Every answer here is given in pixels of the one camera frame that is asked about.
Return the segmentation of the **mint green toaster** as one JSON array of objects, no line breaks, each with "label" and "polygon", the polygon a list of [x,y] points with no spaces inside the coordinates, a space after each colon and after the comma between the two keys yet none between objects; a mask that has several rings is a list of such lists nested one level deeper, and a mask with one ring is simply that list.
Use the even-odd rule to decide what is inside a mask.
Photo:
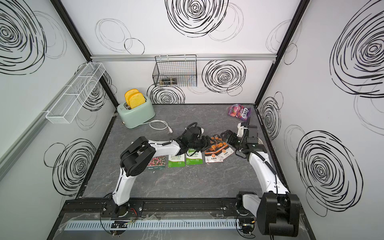
[{"label": "mint green toaster", "polygon": [[136,128],[155,116],[151,100],[146,95],[144,95],[144,97],[146,102],[134,109],[128,109],[127,103],[121,103],[118,105],[118,114],[126,128]]}]

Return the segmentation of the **yellow toast slice back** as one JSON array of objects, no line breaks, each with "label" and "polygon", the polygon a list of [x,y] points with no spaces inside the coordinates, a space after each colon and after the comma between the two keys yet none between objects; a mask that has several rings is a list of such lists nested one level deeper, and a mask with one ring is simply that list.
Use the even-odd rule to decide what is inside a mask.
[{"label": "yellow toast slice back", "polygon": [[137,89],[131,89],[125,93],[125,100],[126,100],[126,103],[128,106],[130,105],[131,96],[134,94],[137,94],[137,93],[139,93],[139,91]]}]

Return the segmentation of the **yellow toast slice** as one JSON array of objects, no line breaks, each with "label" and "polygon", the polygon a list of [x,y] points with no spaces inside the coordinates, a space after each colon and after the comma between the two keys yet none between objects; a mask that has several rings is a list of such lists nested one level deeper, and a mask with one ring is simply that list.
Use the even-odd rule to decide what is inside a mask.
[{"label": "yellow toast slice", "polygon": [[125,93],[125,100],[126,100],[126,103],[128,106],[130,105],[131,96],[134,94],[137,94],[137,93],[139,93],[139,91],[137,89],[131,89]]},{"label": "yellow toast slice", "polygon": [[129,98],[129,106],[134,109],[146,102],[146,98],[142,93],[135,93]]}]

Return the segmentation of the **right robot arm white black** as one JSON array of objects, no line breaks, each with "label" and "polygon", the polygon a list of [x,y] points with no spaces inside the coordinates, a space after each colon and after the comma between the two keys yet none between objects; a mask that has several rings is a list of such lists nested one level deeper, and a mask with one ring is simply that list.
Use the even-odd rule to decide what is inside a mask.
[{"label": "right robot arm white black", "polygon": [[246,158],[263,190],[263,195],[241,194],[244,209],[255,217],[262,235],[270,237],[297,237],[299,233],[301,202],[284,186],[277,171],[272,167],[264,144],[260,143],[258,127],[238,124],[238,131],[221,133],[224,142],[235,148],[235,153]]}]

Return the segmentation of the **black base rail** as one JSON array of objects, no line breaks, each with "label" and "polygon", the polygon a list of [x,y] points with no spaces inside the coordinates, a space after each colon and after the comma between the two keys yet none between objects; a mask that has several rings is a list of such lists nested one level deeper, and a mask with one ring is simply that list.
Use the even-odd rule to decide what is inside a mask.
[{"label": "black base rail", "polygon": [[238,198],[131,198],[118,207],[109,197],[66,201],[59,215],[99,213],[103,218],[128,218],[173,212],[213,212],[225,217],[253,215],[240,205]]}]

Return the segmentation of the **green white impatiens seed packet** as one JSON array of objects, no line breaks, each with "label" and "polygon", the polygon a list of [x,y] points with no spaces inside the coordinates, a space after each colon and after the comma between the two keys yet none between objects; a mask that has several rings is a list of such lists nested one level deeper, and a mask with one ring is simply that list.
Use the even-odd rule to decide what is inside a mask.
[{"label": "green white impatiens seed packet", "polygon": [[185,166],[185,155],[169,156],[168,158],[169,168],[179,168],[184,166]]}]

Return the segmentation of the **pink flower field seed packet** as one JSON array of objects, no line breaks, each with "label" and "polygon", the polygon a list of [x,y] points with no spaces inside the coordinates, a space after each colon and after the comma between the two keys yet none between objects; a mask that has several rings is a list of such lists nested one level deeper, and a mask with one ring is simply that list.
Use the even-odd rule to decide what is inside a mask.
[{"label": "pink flower field seed packet", "polygon": [[154,157],[150,160],[146,169],[149,171],[164,170],[166,168],[166,160],[167,156]]}]

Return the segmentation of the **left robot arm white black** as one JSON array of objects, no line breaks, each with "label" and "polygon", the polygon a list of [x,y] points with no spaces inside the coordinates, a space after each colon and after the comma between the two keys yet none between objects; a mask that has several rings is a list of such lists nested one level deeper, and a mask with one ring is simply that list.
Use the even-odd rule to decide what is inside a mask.
[{"label": "left robot arm white black", "polygon": [[139,137],[120,155],[120,175],[112,193],[116,206],[126,204],[131,197],[136,177],[140,175],[155,157],[180,156],[193,149],[204,152],[216,144],[214,138],[203,135],[204,129],[192,123],[175,139],[168,141],[150,141]]}]

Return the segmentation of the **purple candy bag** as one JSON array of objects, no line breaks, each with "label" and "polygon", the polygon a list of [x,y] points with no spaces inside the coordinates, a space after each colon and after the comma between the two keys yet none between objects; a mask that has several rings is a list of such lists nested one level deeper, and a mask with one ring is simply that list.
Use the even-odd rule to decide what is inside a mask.
[{"label": "purple candy bag", "polygon": [[231,105],[228,109],[228,115],[246,121],[251,114],[251,110],[240,104]]}]

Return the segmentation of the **orange marigold seed packet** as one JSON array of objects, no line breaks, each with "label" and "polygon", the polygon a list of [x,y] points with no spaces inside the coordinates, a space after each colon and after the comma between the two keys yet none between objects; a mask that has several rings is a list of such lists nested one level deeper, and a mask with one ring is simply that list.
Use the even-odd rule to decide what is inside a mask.
[{"label": "orange marigold seed packet", "polygon": [[215,144],[204,152],[206,163],[222,163],[224,160],[220,156],[222,153],[223,143]]},{"label": "orange marigold seed packet", "polygon": [[212,145],[211,150],[214,154],[221,160],[225,160],[235,151],[229,146],[228,143],[224,142],[219,135],[213,135],[212,139],[215,141],[215,144]]}]

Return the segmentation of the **yellow toast slice front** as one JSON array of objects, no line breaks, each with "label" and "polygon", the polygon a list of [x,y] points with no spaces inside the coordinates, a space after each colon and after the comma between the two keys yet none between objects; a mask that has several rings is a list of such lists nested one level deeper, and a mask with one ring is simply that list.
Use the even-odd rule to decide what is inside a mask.
[{"label": "yellow toast slice front", "polygon": [[134,109],[146,102],[146,98],[142,93],[135,93],[129,98],[129,106]]}]

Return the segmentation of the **dark object in basket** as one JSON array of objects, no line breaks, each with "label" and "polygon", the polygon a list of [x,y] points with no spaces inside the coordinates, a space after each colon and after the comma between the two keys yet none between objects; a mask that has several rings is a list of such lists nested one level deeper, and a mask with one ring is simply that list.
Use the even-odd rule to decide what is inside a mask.
[{"label": "dark object in basket", "polygon": [[177,78],[164,78],[159,80],[159,84],[161,86],[171,86],[171,85],[178,85]]}]

